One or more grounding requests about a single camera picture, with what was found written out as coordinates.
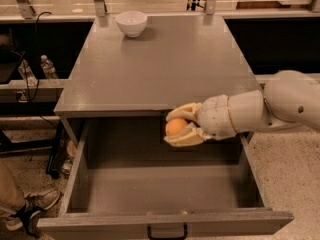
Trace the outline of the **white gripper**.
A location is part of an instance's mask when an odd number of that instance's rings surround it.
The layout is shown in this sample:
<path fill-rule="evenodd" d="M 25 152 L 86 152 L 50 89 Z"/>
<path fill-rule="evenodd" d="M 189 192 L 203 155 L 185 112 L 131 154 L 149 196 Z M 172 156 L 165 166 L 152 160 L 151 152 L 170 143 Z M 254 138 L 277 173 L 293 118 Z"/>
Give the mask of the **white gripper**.
<path fill-rule="evenodd" d="M 179 106 L 168 113 L 166 121 L 173 119 L 184 119 L 198 123 L 188 125 L 178 134 L 173 136 L 165 135 L 164 140 L 173 147 L 196 146 L 211 139 L 224 140 L 233 138 L 235 131 L 228 109 L 226 95 L 215 96 L 201 103 L 188 103 Z"/>

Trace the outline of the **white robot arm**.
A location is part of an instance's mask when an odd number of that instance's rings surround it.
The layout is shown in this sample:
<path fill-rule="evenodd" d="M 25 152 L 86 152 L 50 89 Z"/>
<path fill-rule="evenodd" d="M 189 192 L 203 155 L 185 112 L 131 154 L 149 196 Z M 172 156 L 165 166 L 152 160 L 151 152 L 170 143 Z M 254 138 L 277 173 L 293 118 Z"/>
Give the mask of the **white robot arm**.
<path fill-rule="evenodd" d="M 172 110 L 166 117 L 164 140 L 174 147 L 188 147 L 244 132 L 299 126 L 320 130 L 320 82 L 286 70 L 272 75 L 262 90 L 213 96 Z"/>

